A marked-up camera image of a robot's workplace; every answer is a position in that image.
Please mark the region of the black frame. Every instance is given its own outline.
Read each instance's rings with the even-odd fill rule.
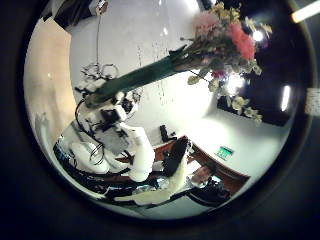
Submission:
[[[290,134],[280,160],[254,187],[212,215],[183,221],[137,220],[105,211],[74,191],[36,144],[24,106],[25,51],[45,4],[44,0],[2,3],[2,239],[295,239],[317,234],[320,120],[303,114],[296,118],[298,130]],[[320,40],[319,19],[307,21],[315,43]],[[320,48],[314,48],[318,59]],[[303,111],[304,102],[298,108]]]

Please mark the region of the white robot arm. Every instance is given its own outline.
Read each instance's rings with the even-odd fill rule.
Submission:
[[[92,111],[85,107],[83,104],[79,108],[79,114],[82,115],[82,121],[86,122],[86,130],[92,133],[95,140],[98,140],[103,147],[108,149],[110,138],[108,138],[108,130],[113,128],[119,133],[117,138],[129,139],[133,144],[135,156],[133,163],[126,165],[129,167],[129,177],[136,182],[144,181],[148,178],[149,173],[152,171],[152,164],[154,162],[155,153],[148,140],[148,137],[142,127],[131,127],[124,123],[124,121],[132,113],[137,111],[138,105],[132,100],[130,94],[118,93],[112,101],[109,101],[104,107]],[[82,154],[81,162],[85,162],[88,165],[88,154]],[[123,164],[115,164],[118,161],[114,159],[115,156],[110,158],[110,155],[106,156],[103,161],[107,162],[111,166],[120,166],[120,171],[123,170]]]

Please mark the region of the white flower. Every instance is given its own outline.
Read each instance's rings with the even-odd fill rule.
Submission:
[[[257,114],[258,114],[258,110],[253,110],[251,107],[246,108],[246,110],[244,111],[244,115],[246,115],[249,118],[252,118]]]
[[[260,124],[262,123],[262,115],[253,115],[252,119],[254,120],[254,123],[256,124],[257,127],[260,126]]]
[[[199,81],[200,81],[200,78],[198,76],[191,76],[188,78],[189,85],[197,84]]]
[[[249,99],[244,99],[243,97],[237,96],[232,101],[232,108],[237,112],[238,115],[242,114],[242,108],[250,102]]]
[[[209,83],[209,91],[215,93],[219,88],[219,80],[215,79]]]

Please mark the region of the robotic arm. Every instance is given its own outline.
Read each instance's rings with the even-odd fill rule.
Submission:
[[[105,81],[103,79],[86,80],[80,83],[80,87],[90,94],[89,89],[91,90],[92,87],[98,88],[100,86],[99,80],[101,82]],[[109,144],[110,138],[107,136],[107,131],[110,129],[113,129],[117,133],[117,138],[125,141],[128,140],[128,144],[133,145],[135,152],[134,159],[130,165],[126,164],[126,167],[130,169],[128,175],[133,181],[142,182],[148,178],[149,173],[152,171],[155,153],[142,127],[132,127],[124,123],[128,119],[128,116],[137,110],[138,104],[133,94],[131,92],[127,94],[120,92],[99,109],[92,110],[87,108],[85,104],[82,104],[77,115],[82,117],[81,120],[79,119],[82,122],[80,124],[86,125],[84,128],[86,128],[87,134],[102,144],[103,147]],[[90,161],[87,155],[82,154],[84,157],[81,157],[78,154],[78,158],[83,162],[83,165],[88,167]],[[115,160],[114,157],[105,156],[103,162],[107,162],[111,166],[120,166],[121,169],[119,171],[123,170],[123,163]]]

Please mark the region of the cable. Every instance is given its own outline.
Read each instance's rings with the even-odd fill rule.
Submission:
[[[101,15],[98,17],[97,36],[96,36],[96,60],[99,63],[99,35],[100,35]]]
[[[210,83],[209,80],[205,79],[204,77],[201,77],[199,74],[197,74],[197,73],[195,73],[195,72],[193,72],[191,70],[189,70],[189,72],[193,73],[194,75],[198,76],[199,78],[201,78],[201,79],[205,80],[206,82]]]
[[[88,132],[84,127],[83,125],[80,123],[79,121],[79,115],[78,115],[78,110],[81,106],[81,104],[84,103],[84,99],[81,99],[81,101],[78,103],[77,107],[76,107],[76,110],[75,110],[75,119],[77,121],[77,124],[80,128],[81,131],[83,131],[84,133],[86,133],[89,137],[91,137],[94,141],[96,141],[98,143],[98,146],[96,146],[95,149],[92,150],[91,154],[90,154],[90,159],[89,161],[92,162],[92,156],[102,147],[102,154],[101,154],[101,158],[99,159],[99,161],[97,163],[94,163],[94,165],[99,165],[102,163],[103,161],[103,157],[104,157],[104,144],[102,142],[100,142],[98,139],[96,139],[94,137],[93,134],[91,134],[90,132]]]

